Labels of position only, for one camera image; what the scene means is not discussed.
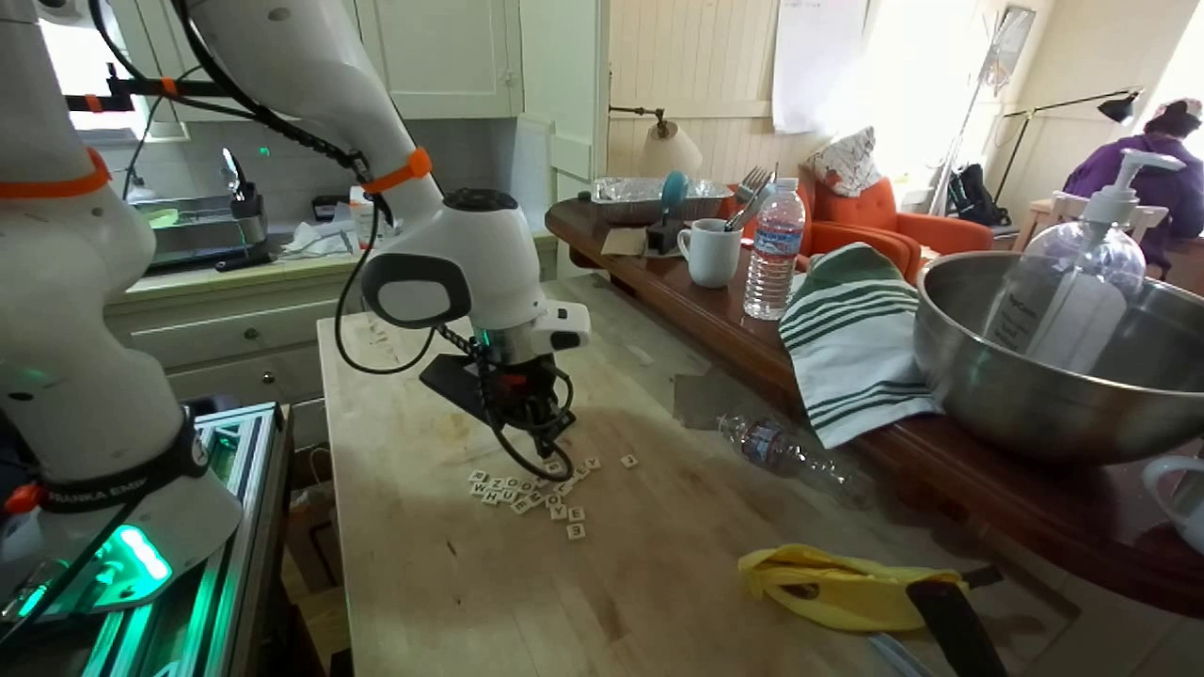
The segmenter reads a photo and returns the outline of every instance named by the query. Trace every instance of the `dish towel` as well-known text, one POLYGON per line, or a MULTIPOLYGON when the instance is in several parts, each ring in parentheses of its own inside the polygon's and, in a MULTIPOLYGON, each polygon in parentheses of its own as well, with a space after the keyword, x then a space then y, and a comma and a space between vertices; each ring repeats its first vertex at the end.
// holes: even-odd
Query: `dish towel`
POLYGON ((780 340, 827 453, 892 420, 936 414, 913 364, 913 304, 919 294, 868 244, 827 252, 790 294, 780 340))

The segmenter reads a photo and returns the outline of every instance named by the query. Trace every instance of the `wooden countertop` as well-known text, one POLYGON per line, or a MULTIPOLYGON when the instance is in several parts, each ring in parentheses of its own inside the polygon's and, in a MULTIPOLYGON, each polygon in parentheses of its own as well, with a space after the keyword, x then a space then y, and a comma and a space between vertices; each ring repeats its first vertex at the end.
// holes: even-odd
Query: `wooden countertop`
MULTIPOLYGON (((550 291, 596 316, 590 343, 558 354, 578 419, 562 441, 577 463, 602 463, 563 499, 588 513, 585 542, 545 513, 478 504, 476 472, 523 477, 488 429, 424 392, 418 374, 346 370, 321 319, 359 674, 881 674, 863 635, 749 598, 738 556, 808 542, 883 563, 982 563, 952 525, 894 504, 858 453, 838 459, 846 486, 790 482, 749 468, 715 429, 684 429, 709 405, 744 419, 772 405, 613 288, 570 279, 550 291)), ((423 333, 376 316, 346 319, 346 345, 369 364, 400 364, 418 343, 423 333)), ((1015 581, 971 601, 1011 669, 1066 626, 1015 581)), ((928 635, 908 647, 946 674, 928 635)))
MULTIPOLYGON (((607 224, 590 205, 558 205, 550 229, 657 316, 724 354, 735 375, 797 414, 790 359, 766 323, 740 319, 738 294, 699 294, 682 265, 602 256, 607 224)), ((1015 537, 1032 552, 1135 601, 1204 619, 1204 556, 1141 491, 1141 463, 1051 472, 977 446, 950 419, 909 419, 858 441, 863 453, 922 486, 933 504, 1015 537)))

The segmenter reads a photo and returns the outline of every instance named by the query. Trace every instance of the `stainless steel bowl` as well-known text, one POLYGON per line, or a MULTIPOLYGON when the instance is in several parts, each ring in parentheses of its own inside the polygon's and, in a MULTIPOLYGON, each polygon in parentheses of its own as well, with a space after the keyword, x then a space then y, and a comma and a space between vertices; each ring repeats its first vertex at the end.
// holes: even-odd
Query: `stainless steel bowl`
POLYGON ((946 256, 922 274, 919 364, 952 420, 1041 463, 1134 463, 1204 432, 1204 299, 1144 281, 1091 374, 982 340, 1015 256, 946 256))

